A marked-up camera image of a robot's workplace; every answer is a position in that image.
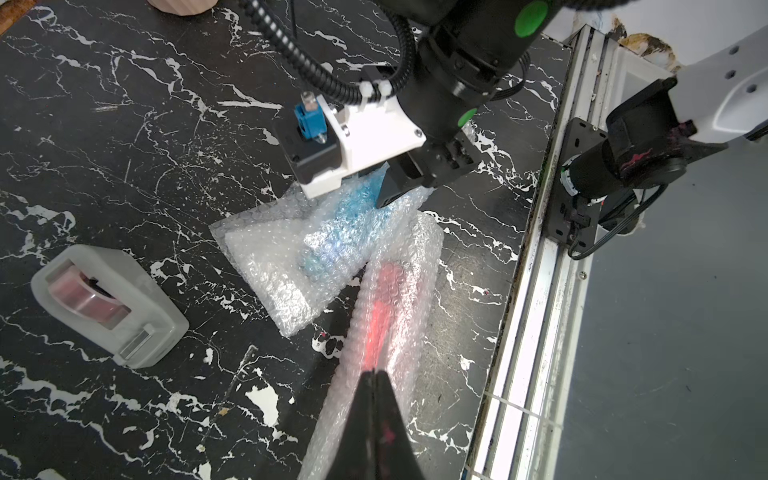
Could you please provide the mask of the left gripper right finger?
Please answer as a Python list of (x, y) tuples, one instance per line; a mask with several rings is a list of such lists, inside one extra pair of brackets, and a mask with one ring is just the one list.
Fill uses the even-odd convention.
[(397, 399), (384, 371), (374, 375), (375, 478), (424, 480), (411, 447)]

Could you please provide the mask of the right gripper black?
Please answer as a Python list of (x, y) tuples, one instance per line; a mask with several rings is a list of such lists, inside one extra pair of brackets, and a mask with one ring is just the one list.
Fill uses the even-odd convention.
[(481, 160), (481, 152), (463, 132), (444, 143), (428, 140), (386, 162), (376, 207), (386, 207), (417, 187), (449, 184), (471, 173)]

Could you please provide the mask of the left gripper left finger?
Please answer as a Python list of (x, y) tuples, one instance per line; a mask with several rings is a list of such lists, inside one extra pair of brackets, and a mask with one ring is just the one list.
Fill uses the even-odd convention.
[(375, 372), (358, 381), (338, 449), (326, 479), (375, 479)]

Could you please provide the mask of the bubble wrap sheet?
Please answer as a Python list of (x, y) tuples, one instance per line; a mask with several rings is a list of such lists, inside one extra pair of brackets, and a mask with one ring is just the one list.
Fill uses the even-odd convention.
[(423, 478), (406, 426), (443, 239), (418, 211), (366, 266), (300, 478)]
[[(343, 180), (340, 188), (355, 178), (358, 177)], [(278, 200), (210, 226), (221, 251), (285, 338), (294, 336), (320, 316), (372, 258), (376, 248), (396, 240), (405, 231), (432, 192), (418, 187), (383, 207), (391, 212), (391, 217), (378, 239), (332, 269), (329, 275), (312, 280), (299, 267), (303, 237), (313, 214), (330, 205), (334, 191), (310, 199), (294, 184)]]

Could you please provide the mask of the grey tape dispenser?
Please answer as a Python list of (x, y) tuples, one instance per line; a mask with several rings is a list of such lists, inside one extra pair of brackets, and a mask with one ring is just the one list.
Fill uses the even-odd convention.
[(129, 254), (76, 244), (32, 277), (36, 301), (52, 317), (132, 369), (156, 365), (189, 322)]

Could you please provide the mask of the blue wine bottle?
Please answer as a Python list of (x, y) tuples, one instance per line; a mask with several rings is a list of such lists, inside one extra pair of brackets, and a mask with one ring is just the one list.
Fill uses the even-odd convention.
[(378, 239), (391, 212), (377, 206), (386, 170), (358, 177), (334, 191), (330, 205), (313, 214), (303, 237), (299, 267), (312, 280), (331, 273)]

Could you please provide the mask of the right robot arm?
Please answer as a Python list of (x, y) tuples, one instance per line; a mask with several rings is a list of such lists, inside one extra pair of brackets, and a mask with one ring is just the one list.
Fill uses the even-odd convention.
[[(426, 28), (403, 58), (398, 93), (405, 115), (426, 136), (423, 148), (395, 157), (377, 203), (465, 173), (451, 144), (476, 110), (501, 96), (499, 82), (561, 10), (559, 1), (386, 1), (383, 9)], [(767, 132), (767, 33), (758, 30), (615, 107), (604, 141), (569, 161), (560, 181), (573, 197), (600, 200), (679, 178), (695, 161), (738, 138)]]

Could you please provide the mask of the potted green plant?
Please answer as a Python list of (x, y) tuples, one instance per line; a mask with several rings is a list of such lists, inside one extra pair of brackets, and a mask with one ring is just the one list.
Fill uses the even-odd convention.
[(218, 4), (218, 0), (148, 0), (157, 10), (180, 17), (203, 14)]

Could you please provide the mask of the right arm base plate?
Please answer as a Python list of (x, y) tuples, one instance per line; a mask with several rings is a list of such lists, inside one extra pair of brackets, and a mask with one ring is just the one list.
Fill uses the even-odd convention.
[(607, 139), (605, 131), (574, 117), (567, 123), (556, 163), (544, 233), (578, 254), (594, 245), (600, 225), (613, 228), (616, 222), (605, 218), (609, 213), (637, 201), (606, 166)]

